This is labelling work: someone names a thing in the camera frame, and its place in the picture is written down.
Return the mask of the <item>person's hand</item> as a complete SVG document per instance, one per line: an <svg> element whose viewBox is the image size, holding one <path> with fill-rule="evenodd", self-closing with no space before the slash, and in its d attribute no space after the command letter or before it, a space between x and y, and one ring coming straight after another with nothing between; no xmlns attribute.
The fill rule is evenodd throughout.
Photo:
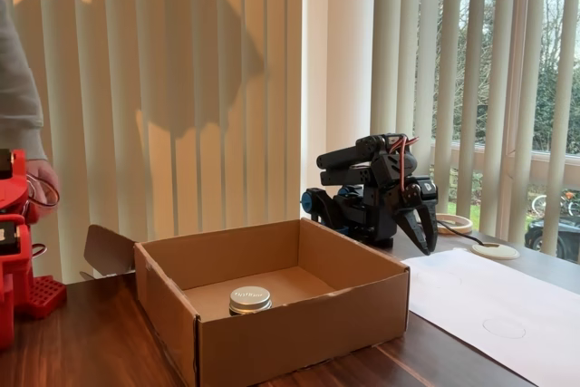
<svg viewBox="0 0 580 387"><path fill-rule="evenodd" d="M47 160L26 162L29 198L40 214L56 209L60 200L59 180L52 165Z"/></svg>

